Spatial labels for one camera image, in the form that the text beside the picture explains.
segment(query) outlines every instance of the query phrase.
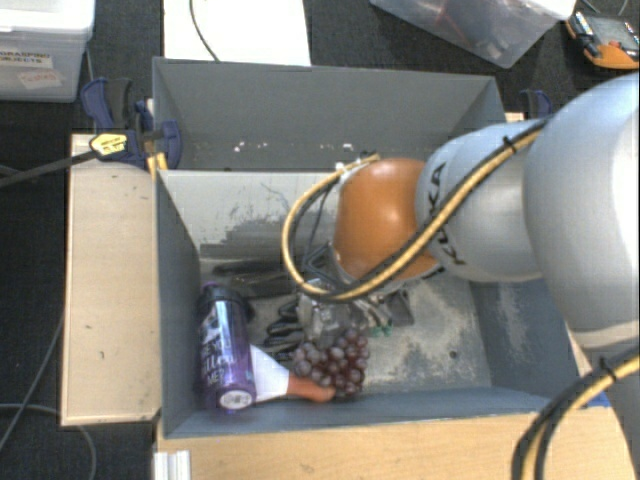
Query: white sticker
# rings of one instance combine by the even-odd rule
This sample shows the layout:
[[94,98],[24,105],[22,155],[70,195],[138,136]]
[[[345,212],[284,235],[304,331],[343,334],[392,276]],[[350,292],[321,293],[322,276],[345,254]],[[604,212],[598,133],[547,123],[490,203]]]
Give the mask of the white sticker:
[[62,87],[64,77],[55,69],[25,71],[20,73],[18,78],[26,89],[47,89],[49,87]]
[[48,53],[0,46],[0,66],[53,69],[53,58]]

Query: plastic storage box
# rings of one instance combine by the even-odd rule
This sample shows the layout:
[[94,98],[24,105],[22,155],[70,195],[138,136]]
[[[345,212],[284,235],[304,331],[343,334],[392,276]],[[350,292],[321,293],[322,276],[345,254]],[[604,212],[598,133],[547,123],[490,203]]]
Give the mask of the plastic storage box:
[[510,68],[576,0],[370,0],[436,36]]
[[0,0],[0,99],[70,102],[95,0]]

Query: purple grapes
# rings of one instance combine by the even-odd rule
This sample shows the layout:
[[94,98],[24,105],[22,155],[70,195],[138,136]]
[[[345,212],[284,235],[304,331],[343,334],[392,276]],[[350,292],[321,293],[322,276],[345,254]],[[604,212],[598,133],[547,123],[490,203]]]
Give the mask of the purple grapes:
[[305,341],[293,353],[293,371],[316,384],[334,386],[336,394],[353,396],[362,391],[369,358],[369,340],[357,329],[347,329],[326,349]]

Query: gray bin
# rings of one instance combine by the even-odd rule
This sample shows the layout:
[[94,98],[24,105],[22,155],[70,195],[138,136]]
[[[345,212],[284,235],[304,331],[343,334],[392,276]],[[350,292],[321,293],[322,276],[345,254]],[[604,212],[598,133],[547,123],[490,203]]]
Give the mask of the gray bin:
[[[167,438],[526,413],[577,378],[542,281],[474,284],[445,273],[409,288],[414,326],[371,340],[354,401],[205,411],[192,389],[195,301],[213,265],[277,259],[291,204],[355,152],[425,159],[504,113],[488,77],[166,59],[154,63],[154,105],[157,122],[178,120],[185,142],[180,169],[161,172],[155,187]],[[335,202],[326,203],[321,238],[331,234]],[[255,344],[281,303],[256,301]]]

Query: purple bottle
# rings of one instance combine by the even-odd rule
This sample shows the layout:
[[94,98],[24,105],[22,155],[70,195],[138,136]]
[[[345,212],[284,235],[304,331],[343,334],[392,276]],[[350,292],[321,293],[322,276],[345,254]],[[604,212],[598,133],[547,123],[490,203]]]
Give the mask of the purple bottle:
[[247,334],[246,302],[238,293],[210,283],[198,299],[200,380],[207,409],[236,411],[256,399]]

